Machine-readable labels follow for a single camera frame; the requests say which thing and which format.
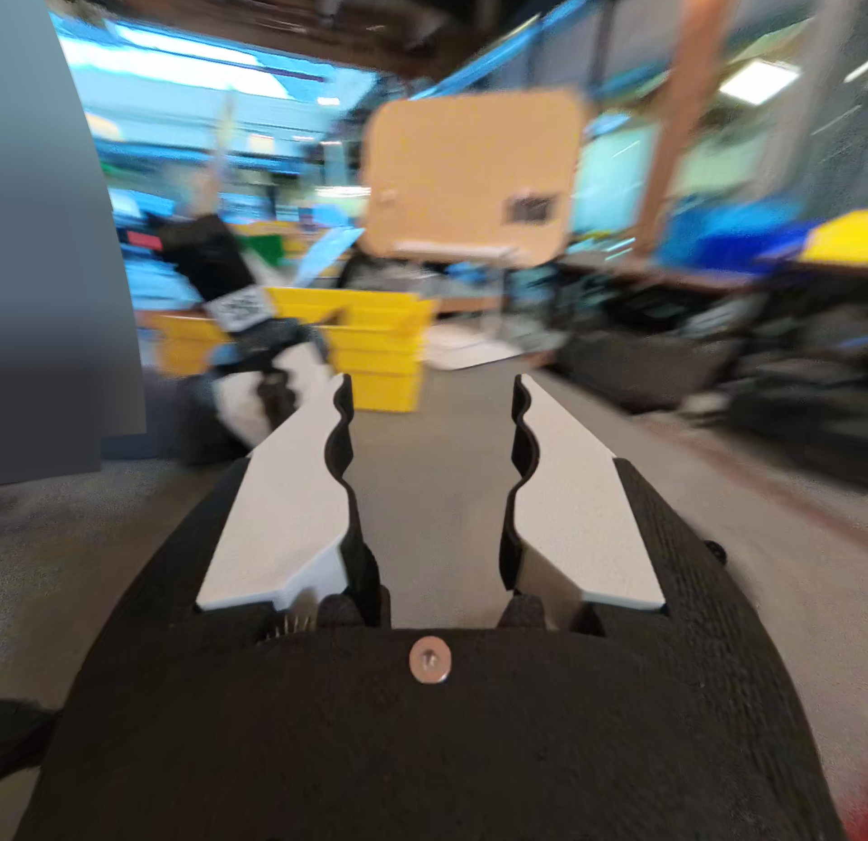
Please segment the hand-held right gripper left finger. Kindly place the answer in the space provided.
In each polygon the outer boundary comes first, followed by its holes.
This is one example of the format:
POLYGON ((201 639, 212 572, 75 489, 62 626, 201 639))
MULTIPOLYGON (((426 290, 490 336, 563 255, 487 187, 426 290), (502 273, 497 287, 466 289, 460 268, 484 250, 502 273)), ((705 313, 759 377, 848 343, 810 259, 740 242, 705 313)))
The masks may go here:
POLYGON ((248 456, 198 595, 198 612, 263 607, 276 628, 314 628, 344 597, 356 621, 389 621, 353 488, 353 385, 337 374, 248 456))

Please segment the tan rounded board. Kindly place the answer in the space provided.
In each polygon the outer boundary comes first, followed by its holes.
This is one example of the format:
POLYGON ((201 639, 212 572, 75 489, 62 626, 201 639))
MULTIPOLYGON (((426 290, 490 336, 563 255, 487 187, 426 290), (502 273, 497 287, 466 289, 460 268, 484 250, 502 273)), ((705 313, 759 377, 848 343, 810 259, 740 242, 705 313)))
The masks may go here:
POLYGON ((568 89, 402 99, 366 124, 360 244, 372 257, 528 269, 558 257, 588 102, 568 89))

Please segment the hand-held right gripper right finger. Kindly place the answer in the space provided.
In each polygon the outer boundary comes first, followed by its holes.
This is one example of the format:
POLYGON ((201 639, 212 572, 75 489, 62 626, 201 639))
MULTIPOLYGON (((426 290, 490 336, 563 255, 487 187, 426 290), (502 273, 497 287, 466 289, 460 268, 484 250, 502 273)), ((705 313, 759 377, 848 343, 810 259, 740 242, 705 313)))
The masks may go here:
POLYGON ((540 602, 546 628, 577 628, 593 605, 666 607, 618 461, 536 380, 515 376, 511 461, 499 572, 514 597, 540 602))

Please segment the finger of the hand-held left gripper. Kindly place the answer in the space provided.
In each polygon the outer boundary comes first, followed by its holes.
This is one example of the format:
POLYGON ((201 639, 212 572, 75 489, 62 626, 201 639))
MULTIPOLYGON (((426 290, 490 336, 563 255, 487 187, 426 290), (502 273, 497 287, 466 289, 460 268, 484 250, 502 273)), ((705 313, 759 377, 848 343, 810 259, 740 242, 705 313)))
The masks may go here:
POLYGON ((271 420, 313 421, 331 404, 334 371, 319 348, 301 343, 271 360, 271 420))
POLYGON ((217 418, 246 448, 256 448, 272 432, 258 393, 261 382, 261 372, 241 371, 212 383, 217 418))

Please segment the wooden post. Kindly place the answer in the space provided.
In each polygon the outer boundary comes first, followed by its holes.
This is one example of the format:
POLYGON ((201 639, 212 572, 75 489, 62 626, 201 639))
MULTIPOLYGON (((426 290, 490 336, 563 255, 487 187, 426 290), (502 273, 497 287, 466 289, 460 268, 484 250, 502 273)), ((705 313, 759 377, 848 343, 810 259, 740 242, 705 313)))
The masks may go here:
POLYGON ((678 38, 660 108, 660 133, 635 224, 634 250, 656 249, 667 195, 715 90, 732 15, 740 0, 682 0, 678 38))

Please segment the yellow plastic bin stack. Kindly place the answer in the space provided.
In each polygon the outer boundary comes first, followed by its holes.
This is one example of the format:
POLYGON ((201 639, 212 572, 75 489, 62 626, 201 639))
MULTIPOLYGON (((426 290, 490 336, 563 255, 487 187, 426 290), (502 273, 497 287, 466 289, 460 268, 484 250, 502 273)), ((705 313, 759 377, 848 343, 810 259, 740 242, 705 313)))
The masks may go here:
MULTIPOLYGON (((426 334, 439 302, 412 293, 269 287, 277 315, 320 327, 331 367, 353 380, 354 405, 378 413, 412 413, 424 378, 426 334)), ((144 311, 138 321, 156 333, 156 365, 163 376, 205 372, 219 346, 218 326, 187 311, 144 311)))

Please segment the blue plastic bin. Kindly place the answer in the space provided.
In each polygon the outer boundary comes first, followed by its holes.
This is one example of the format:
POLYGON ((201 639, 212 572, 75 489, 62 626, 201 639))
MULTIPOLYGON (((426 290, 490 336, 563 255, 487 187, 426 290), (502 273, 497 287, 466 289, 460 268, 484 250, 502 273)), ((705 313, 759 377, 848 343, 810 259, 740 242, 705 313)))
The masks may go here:
POLYGON ((687 196, 668 217, 656 259, 668 268, 765 273, 774 263, 761 257, 801 248, 819 224, 779 197, 745 202, 687 196))

